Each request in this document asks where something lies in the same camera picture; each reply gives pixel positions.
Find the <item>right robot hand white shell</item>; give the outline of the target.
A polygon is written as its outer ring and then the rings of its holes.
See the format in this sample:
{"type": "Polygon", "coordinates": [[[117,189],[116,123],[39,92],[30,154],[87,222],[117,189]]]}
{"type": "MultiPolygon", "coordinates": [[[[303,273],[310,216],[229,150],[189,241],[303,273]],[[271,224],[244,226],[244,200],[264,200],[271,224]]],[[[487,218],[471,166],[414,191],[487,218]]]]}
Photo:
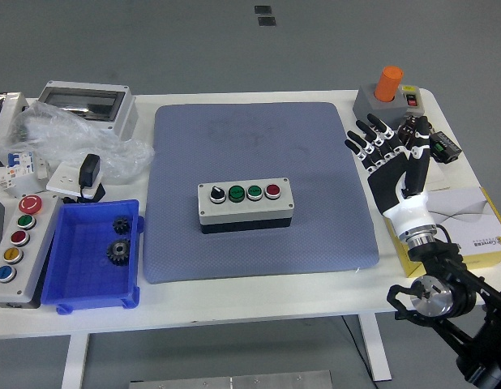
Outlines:
{"type": "Polygon", "coordinates": [[[367,120],[356,121],[362,134],[348,131],[345,145],[368,172],[367,182],[376,207],[391,221],[396,236],[408,247],[433,242],[437,226],[427,210],[425,190],[430,163],[427,117],[416,119],[409,146],[375,115],[369,113],[367,120]]]}

